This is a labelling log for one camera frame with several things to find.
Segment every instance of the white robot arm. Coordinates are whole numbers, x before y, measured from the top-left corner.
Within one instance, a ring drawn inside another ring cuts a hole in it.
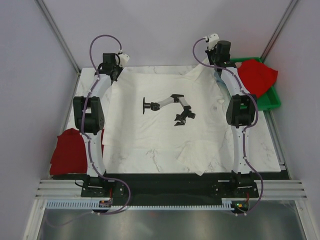
[[[252,169],[248,166],[249,156],[249,127],[255,119],[255,95],[249,93],[238,75],[238,70],[234,62],[230,61],[229,41],[219,40],[219,36],[214,33],[205,38],[208,43],[207,53],[210,65],[214,65],[216,72],[225,83],[231,100],[226,112],[226,120],[231,125],[234,145],[234,162],[232,174],[237,188],[249,187],[253,183],[250,176]]]
[[[129,58],[127,54],[122,52],[119,54],[104,53],[103,62],[98,67],[99,79],[98,75],[95,74],[93,84],[89,90],[91,91],[91,95],[85,110],[84,132],[89,136],[90,146],[89,139],[84,135],[82,135],[82,137],[87,159],[86,174],[90,177],[98,177],[97,172],[93,168],[93,164],[101,175],[106,171],[101,149],[101,134],[105,125],[105,116],[100,99],[104,96],[107,89],[111,87],[113,82],[117,81],[118,76],[126,66]],[[81,129],[85,99],[84,96],[76,96],[73,99],[74,121],[78,129]]]

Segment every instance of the black mounting bracket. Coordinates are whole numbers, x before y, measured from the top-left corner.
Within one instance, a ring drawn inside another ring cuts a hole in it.
[[[247,95],[234,95],[230,99],[226,111],[226,121],[229,125],[239,128],[239,126],[250,126],[255,119],[255,105]]]
[[[258,198],[258,187],[252,172],[248,174],[231,171],[229,181],[218,181],[213,184],[215,196],[221,198]]]
[[[81,197],[121,200],[128,198],[128,190],[121,182],[87,175],[83,180]]]
[[[106,74],[110,76],[111,84],[112,84],[114,81],[118,80],[118,77],[123,70],[123,68],[120,67],[119,65],[120,65],[119,54],[103,53],[102,63],[100,63],[100,65],[98,66],[98,72],[99,74]]]
[[[84,96],[75,96],[73,98],[74,123],[79,130],[81,129],[85,100]],[[84,116],[84,132],[96,135],[105,125],[105,116],[100,98],[97,96],[89,97],[86,107],[91,109],[91,113],[86,113]]]
[[[151,109],[152,111],[158,111],[160,109],[160,104],[156,102],[147,103],[145,97],[142,101],[142,113],[145,114],[145,109]]]
[[[231,42],[220,40],[213,49],[207,49],[205,53],[208,56],[209,64],[223,68],[236,68],[236,64],[230,61]],[[222,69],[216,69],[216,72],[221,76]]]

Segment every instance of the reflective metal surface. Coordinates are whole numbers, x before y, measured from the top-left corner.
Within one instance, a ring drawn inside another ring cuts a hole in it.
[[[51,224],[86,210],[46,210]],[[294,202],[261,202],[248,216],[222,211],[127,210],[111,216],[89,214],[52,228],[42,223],[39,240],[304,240]]]

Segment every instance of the wire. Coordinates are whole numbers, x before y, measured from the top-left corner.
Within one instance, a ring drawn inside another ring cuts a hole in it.
[[[119,41],[117,38],[115,38],[114,36],[112,36],[112,35],[103,34],[103,35],[99,35],[99,36],[95,37],[95,38],[92,40],[92,42],[91,42],[91,44],[90,44],[89,55],[90,55],[90,60],[91,60],[92,66],[94,67],[94,69],[95,69],[95,71],[96,71],[97,79],[96,79],[95,83],[92,85],[92,87],[91,87],[91,89],[90,89],[90,91],[89,91],[89,93],[88,93],[88,95],[86,96],[85,101],[84,101],[83,113],[82,113],[82,120],[81,120],[81,133],[88,139],[88,156],[89,156],[89,161],[90,161],[90,163],[91,163],[91,165],[92,165],[92,168],[93,168],[94,171],[96,172],[96,174],[97,174],[100,178],[102,178],[102,179],[104,179],[104,180],[120,182],[120,183],[122,183],[122,184],[128,189],[128,199],[127,199],[127,201],[125,202],[125,204],[124,204],[122,207],[120,207],[119,209],[117,209],[117,210],[115,210],[115,211],[106,212],[106,213],[100,213],[100,215],[112,215],[112,214],[121,213],[122,211],[125,210],[125,207],[128,206],[129,201],[130,201],[130,199],[131,199],[131,190],[130,190],[129,185],[128,185],[125,181],[123,181],[123,180],[121,180],[121,179],[118,179],[118,178],[105,177],[105,176],[103,176],[103,175],[97,170],[97,168],[96,168],[96,166],[95,166],[95,164],[94,164],[94,162],[93,162],[93,160],[92,160],[92,155],[91,155],[91,145],[90,145],[91,139],[90,139],[90,137],[89,137],[89,136],[85,133],[85,131],[84,131],[84,129],[85,129],[85,116],[86,116],[86,109],[87,109],[87,105],[88,105],[88,100],[89,100],[89,97],[91,96],[91,93],[93,92],[95,86],[97,85],[97,83],[98,83],[99,80],[100,80],[99,71],[98,71],[98,69],[96,68],[95,63],[94,63],[94,61],[93,61],[93,59],[92,59],[92,46],[93,46],[94,42],[95,42],[97,39],[102,38],[102,37],[109,37],[109,38],[115,39],[115,40],[119,43],[119,45],[120,45],[120,52],[122,51],[122,45],[121,45],[120,41]]]
[[[89,56],[90,56],[91,64],[92,64],[94,70],[96,71],[96,74],[98,75],[98,78],[100,78],[100,74],[99,74],[99,72],[98,72],[98,69],[97,69],[95,63],[94,63],[94,60],[92,59],[92,46],[94,45],[94,42],[95,42],[97,39],[102,38],[102,37],[108,37],[108,38],[112,38],[112,39],[116,40],[116,41],[118,42],[119,46],[120,46],[119,53],[122,52],[121,42],[120,42],[115,36],[108,35],[108,34],[102,34],[102,35],[96,36],[96,37],[92,40],[92,42],[91,42],[91,44],[90,44],[90,48],[89,48]]]
[[[115,53],[115,55],[118,57],[118,66],[120,66],[120,61],[121,61],[121,60],[120,60],[119,54],[116,54],[116,53]]]
[[[248,202],[248,210],[245,211],[245,210],[242,210],[240,207],[237,207],[237,209],[243,213],[247,213],[249,211],[249,208],[250,208],[250,203]]]
[[[79,186],[80,188],[83,188],[83,187],[84,187],[83,185],[80,185],[79,183],[77,183],[76,180],[74,180],[74,184],[77,185],[77,186]]]
[[[213,68],[213,69],[222,69],[222,70],[225,70],[225,71],[229,72],[229,73],[235,78],[236,82],[238,83],[239,88],[240,88],[240,91],[241,91],[244,95],[248,96],[248,97],[251,99],[251,101],[253,102],[253,105],[254,105],[254,109],[255,109],[255,120],[254,120],[254,122],[253,122],[251,125],[246,126],[246,127],[243,129],[243,146],[242,146],[242,148],[243,148],[243,158],[244,158],[245,163],[249,166],[249,168],[251,168],[251,169],[255,172],[255,174],[257,174],[257,176],[259,177],[259,179],[260,179],[260,181],[261,181],[261,191],[260,191],[259,198],[258,198],[257,202],[254,204],[254,206],[253,206],[251,209],[248,209],[248,211],[246,212],[246,213],[250,213],[251,211],[253,211],[253,210],[258,206],[258,204],[260,203],[261,198],[262,198],[262,196],[263,196],[263,193],[264,193],[264,180],[263,180],[261,174],[248,162],[248,160],[247,160],[247,154],[246,154],[246,130],[247,130],[248,128],[254,127],[254,126],[257,124],[258,118],[259,118],[258,106],[257,106],[257,103],[256,103],[255,99],[253,98],[253,96],[251,96],[251,94],[249,94],[249,93],[247,93],[247,92],[245,92],[245,91],[243,90],[239,78],[238,78],[231,70],[229,70],[229,69],[227,69],[227,68],[225,68],[225,67],[222,67],[222,66],[205,64],[205,63],[203,63],[202,61],[200,61],[200,60],[197,58],[197,56],[196,56],[196,54],[195,54],[195,48],[196,48],[196,45],[197,45],[200,41],[203,41],[203,40],[206,40],[206,38],[205,38],[205,37],[200,38],[200,39],[197,40],[197,41],[194,43],[194,45],[193,45],[192,54],[193,54],[194,59],[195,59],[199,64],[201,64],[201,65],[203,65],[203,66],[205,66],[205,67]]]
[[[246,200],[245,200],[244,204],[247,204],[249,202],[249,199],[250,199],[250,196],[249,196],[249,193],[247,192],[246,193]]]

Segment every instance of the white cloth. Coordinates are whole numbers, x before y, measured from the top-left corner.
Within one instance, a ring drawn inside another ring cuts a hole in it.
[[[184,95],[195,119],[187,118],[185,125],[174,126],[176,114],[183,111],[179,103],[159,111],[146,109],[143,115],[143,97],[150,103],[172,94]],[[217,158],[227,132],[223,102],[211,70],[202,65],[185,75],[121,73],[112,85],[107,114],[103,109],[106,125],[102,143],[109,150],[103,153],[107,170],[115,161],[134,159],[139,152],[150,156],[158,172],[170,171],[157,166],[155,155],[169,156],[166,161],[171,168],[182,163],[188,168],[186,172],[202,175]]]

